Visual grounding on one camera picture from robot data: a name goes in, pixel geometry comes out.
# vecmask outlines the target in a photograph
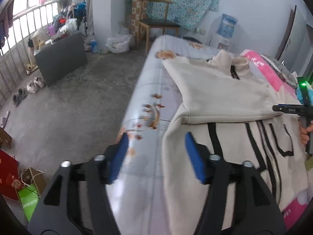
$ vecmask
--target chair leg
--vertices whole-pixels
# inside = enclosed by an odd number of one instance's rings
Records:
[[[146,55],[149,51],[149,44],[150,44],[150,27],[147,27],[147,43],[146,43]]]
[[[140,32],[141,32],[141,25],[139,25],[139,32],[138,32],[138,35],[137,35],[137,46],[139,45]]]

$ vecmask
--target zipper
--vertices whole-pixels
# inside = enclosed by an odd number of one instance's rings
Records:
[[[275,193],[274,191],[276,191],[274,197],[276,199],[276,202],[279,203],[281,200],[281,177],[279,174],[279,170],[278,170],[278,166],[275,160],[275,157],[271,154],[271,151],[269,149],[269,146],[267,145],[266,142],[266,138],[265,138],[265,133],[263,131],[263,127],[260,121],[257,121],[257,125],[260,131],[260,135],[261,135],[261,140],[263,143],[263,148],[266,154],[266,159],[267,159],[267,166],[268,166],[268,170],[270,173],[270,177],[271,177],[271,173],[273,172],[273,176],[274,176],[274,181],[272,181],[271,178],[271,182],[272,182],[272,191],[273,193]]]

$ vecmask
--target green shopping bag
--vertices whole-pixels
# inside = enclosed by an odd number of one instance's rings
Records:
[[[24,213],[28,221],[32,218],[37,203],[39,201],[37,190],[34,184],[20,190],[18,192]]]

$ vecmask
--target black seat cushion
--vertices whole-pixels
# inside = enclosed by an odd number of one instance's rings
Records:
[[[140,22],[148,25],[148,26],[177,26],[180,27],[176,22],[172,22],[166,19],[154,19],[154,18],[147,18],[142,19]]]

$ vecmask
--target sneaker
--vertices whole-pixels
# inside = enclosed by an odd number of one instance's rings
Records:
[[[35,94],[38,91],[38,87],[37,87],[37,85],[34,82],[29,82],[27,84],[27,91],[29,93]]]
[[[27,93],[25,88],[21,87],[18,89],[18,97],[24,99],[26,97]]]
[[[43,88],[46,85],[45,81],[41,77],[35,77],[34,83],[40,88]]]
[[[19,97],[18,97],[18,94],[13,95],[12,101],[13,101],[13,104],[14,104],[15,106],[17,106],[17,105],[19,104]]]

